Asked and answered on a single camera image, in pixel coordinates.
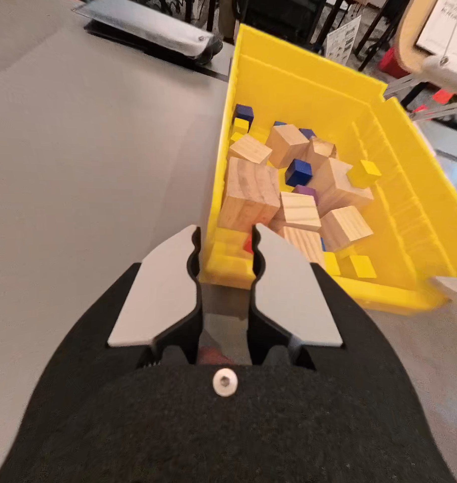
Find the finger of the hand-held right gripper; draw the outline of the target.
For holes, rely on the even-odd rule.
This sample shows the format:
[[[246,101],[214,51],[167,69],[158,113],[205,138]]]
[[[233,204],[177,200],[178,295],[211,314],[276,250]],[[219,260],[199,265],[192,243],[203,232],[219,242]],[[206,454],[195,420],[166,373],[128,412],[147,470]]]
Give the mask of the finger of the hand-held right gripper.
[[[430,278],[430,282],[448,299],[457,303],[457,277],[434,276]]]

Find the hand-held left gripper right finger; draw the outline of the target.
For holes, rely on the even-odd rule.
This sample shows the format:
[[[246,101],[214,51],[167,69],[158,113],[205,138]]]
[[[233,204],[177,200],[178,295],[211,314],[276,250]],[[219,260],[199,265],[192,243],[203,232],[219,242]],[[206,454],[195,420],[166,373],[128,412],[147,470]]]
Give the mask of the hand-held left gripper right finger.
[[[247,343],[253,365],[283,347],[292,365],[310,366],[307,348],[341,349],[344,342],[312,264],[262,224],[252,231],[253,272]]]

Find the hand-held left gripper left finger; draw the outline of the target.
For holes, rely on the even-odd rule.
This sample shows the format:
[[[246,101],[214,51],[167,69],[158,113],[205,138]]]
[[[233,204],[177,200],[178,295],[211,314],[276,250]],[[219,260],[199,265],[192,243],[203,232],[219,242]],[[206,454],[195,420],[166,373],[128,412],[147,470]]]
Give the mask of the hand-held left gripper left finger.
[[[177,346],[189,364],[197,362],[203,330],[200,250],[201,229],[189,225],[143,258],[108,347],[145,347],[156,361]]]

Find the pile of mixed wooden cubes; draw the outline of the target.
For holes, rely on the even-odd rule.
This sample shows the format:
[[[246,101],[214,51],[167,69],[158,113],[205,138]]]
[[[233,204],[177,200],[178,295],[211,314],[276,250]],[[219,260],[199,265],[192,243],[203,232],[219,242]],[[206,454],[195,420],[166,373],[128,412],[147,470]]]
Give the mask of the pile of mixed wooden cubes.
[[[262,143],[254,120],[252,107],[235,105],[217,227],[245,234],[252,253],[252,228],[263,224],[329,274],[376,278],[368,256],[340,253],[373,234],[361,209],[374,200],[377,165],[345,163],[335,144],[280,121]]]

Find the yellow plastic box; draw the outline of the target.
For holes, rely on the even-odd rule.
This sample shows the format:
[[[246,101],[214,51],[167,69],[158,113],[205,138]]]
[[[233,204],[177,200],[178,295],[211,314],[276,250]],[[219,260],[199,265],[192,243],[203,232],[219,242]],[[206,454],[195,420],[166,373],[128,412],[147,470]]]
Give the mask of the yellow plastic box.
[[[266,141],[274,122],[309,128],[349,164],[373,161],[382,177],[360,210],[373,235],[341,255],[324,246],[329,275],[365,309],[409,315],[446,301],[431,283],[457,277],[457,191],[381,81],[242,25],[231,64],[201,281],[250,289],[247,235],[220,228],[226,156],[237,104],[252,107],[250,133]]]

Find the wooden board with instruction poster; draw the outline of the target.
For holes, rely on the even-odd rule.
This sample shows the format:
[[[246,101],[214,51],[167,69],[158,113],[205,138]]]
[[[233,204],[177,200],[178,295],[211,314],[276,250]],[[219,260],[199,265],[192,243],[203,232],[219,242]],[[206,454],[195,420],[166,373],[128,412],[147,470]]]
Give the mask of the wooden board with instruction poster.
[[[394,41],[395,58],[409,74],[429,57],[457,63],[457,1],[409,1]]]

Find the white printed sheet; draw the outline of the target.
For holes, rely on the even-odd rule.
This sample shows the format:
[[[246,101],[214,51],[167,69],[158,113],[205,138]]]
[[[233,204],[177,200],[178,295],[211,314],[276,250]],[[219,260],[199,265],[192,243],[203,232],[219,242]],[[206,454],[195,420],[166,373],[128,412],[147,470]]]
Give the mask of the white printed sheet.
[[[362,16],[358,15],[333,32],[328,33],[324,50],[326,59],[346,66],[356,40],[361,18]]]

